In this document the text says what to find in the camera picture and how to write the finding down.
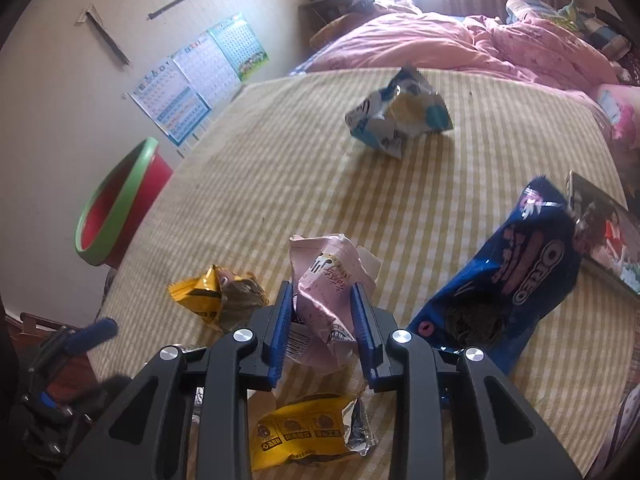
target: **snack wrapper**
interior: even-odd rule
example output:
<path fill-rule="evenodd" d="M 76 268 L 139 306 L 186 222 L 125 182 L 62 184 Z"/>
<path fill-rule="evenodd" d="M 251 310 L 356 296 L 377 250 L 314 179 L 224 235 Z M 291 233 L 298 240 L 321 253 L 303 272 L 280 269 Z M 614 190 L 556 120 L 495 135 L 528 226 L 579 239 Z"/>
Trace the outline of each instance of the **snack wrapper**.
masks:
<path fill-rule="evenodd" d="M 251 469 L 338 462 L 366 455 L 377 442 L 359 397 L 309 396 L 264 416 L 252 428 Z"/>
<path fill-rule="evenodd" d="M 174 301 L 225 334 L 244 326 L 255 309 L 269 304 L 252 273 L 238 276 L 217 266 L 170 285 L 168 291 Z"/>
<path fill-rule="evenodd" d="M 351 320 L 350 290 L 356 282 L 367 295 L 376 288 L 380 261 L 356 248 L 343 234 L 290 239 L 295 319 L 286 355 L 315 368 L 335 372 L 357 349 Z"/>
<path fill-rule="evenodd" d="M 395 158 L 402 158 L 405 139 L 453 129 L 444 99 L 412 66 L 372 92 L 344 121 L 353 137 Z"/>
<path fill-rule="evenodd" d="M 507 221 L 409 324 L 431 346 L 475 346 L 508 374 L 540 319 L 574 288 L 580 268 L 576 221 L 543 176 L 520 195 Z"/>

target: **pink fabric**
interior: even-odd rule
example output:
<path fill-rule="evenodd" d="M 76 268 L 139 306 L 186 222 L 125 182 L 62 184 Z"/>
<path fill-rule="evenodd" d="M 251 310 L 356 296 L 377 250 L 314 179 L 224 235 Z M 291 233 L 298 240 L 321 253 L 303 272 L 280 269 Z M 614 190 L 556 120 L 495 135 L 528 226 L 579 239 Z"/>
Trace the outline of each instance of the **pink fabric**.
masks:
<path fill-rule="evenodd" d="M 460 23 L 435 12 L 371 20 L 335 41 L 308 70 L 405 63 L 581 92 L 618 82 L 601 53 L 547 20 L 501 25 L 493 18 L 473 16 Z"/>

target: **table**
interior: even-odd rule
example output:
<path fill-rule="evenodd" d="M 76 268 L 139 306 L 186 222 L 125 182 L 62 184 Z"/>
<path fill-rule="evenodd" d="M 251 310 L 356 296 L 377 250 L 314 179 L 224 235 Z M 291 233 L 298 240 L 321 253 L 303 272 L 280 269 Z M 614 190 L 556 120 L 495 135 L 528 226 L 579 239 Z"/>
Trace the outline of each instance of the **table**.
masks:
<path fill-rule="evenodd" d="M 539 88 L 424 71 L 455 129 L 412 141 L 401 161 L 352 139 L 345 111 L 394 70 L 338 71 L 249 86 L 182 163 L 134 237 L 104 316 L 120 335 L 93 351 L 99 378 L 136 373 L 162 346 L 210 344 L 213 332 L 172 302 L 168 284 L 210 264 L 254 272 L 274 300 L 290 276 L 288 240 L 343 232 L 382 261 L 372 303 L 405 326 L 477 251 L 525 184 L 545 173 L 560 189 L 576 170 L 624 203 L 592 115 Z M 581 273 L 540 322 L 512 379 L 585 472 L 612 422 L 634 338 L 634 305 Z M 357 366 L 320 378 L 286 364 L 278 402 L 316 391 L 354 392 Z M 369 416 L 380 444 L 364 459 L 319 470 L 288 465 L 265 479 L 386 478 L 394 394 Z M 446 434 L 446 453 L 452 443 Z M 452 474 L 451 460 L 447 463 Z"/>

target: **yellow wrapper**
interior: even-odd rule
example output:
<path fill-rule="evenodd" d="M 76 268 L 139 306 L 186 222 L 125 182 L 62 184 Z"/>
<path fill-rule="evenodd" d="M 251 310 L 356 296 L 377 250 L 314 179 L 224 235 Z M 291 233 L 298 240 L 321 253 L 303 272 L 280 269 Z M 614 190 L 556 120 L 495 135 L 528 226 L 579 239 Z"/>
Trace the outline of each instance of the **yellow wrapper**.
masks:
<path fill-rule="evenodd" d="M 246 324 L 256 308 L 269 303 L 252 273 L 238 276 L 217 266 L 210 266 L 197 278 L 170 285 L 168 291 L 174 301 L 223 333 Z"/>
<path fill-rule="evenodd" d="M 353 407 L 357 396 L 313 396 L 260 419 L 250 435 L 251 468 L 254 471 L 296 462 L 303 465 L 347 460 L 366 453 L 376 443 L 371 435 L 363 453 L 354 452 L 345 440 L 345 432 L 353 425 Z M 356 416 L 362 424 L 366 415 Z M 365 432 L 369 432 L 365 420 Z"/>

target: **silver screw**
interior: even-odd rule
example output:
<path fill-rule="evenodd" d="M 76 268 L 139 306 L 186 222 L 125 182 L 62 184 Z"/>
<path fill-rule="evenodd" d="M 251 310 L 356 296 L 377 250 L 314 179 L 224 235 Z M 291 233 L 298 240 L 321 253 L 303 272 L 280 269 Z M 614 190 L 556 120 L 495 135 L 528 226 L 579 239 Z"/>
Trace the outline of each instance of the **silver screw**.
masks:
<path fill-rule="evenodd" d="M 241 328 L 240 330 L 236 330 L 234 332 L 234 339 L 239 342 L 249 341 L 254 336 L 254 333 L 251 332 L 248 328 Z"/>
<path fill-rule="evenodd" d="M 467 348 L 465 350 L 465 356 L 470 361 L 482 361 L 484 359 L 484 352 L 479 348 Z"/>
<path fill-rule="evenodd" d="M 395 332 L 392 333 L 391 337 L 397 343 L 404 344 L 411 341 L 411 332 L 408 332 L 407 330 L 395 330 Z"/>
<path fill-rule="evenodd" d="M 171 359 L 175 359 L 180 355 L 180 351 L 175 346 L 165 346 L 160 351 L 160 358 L 163 361 L 170 361 Z"/>

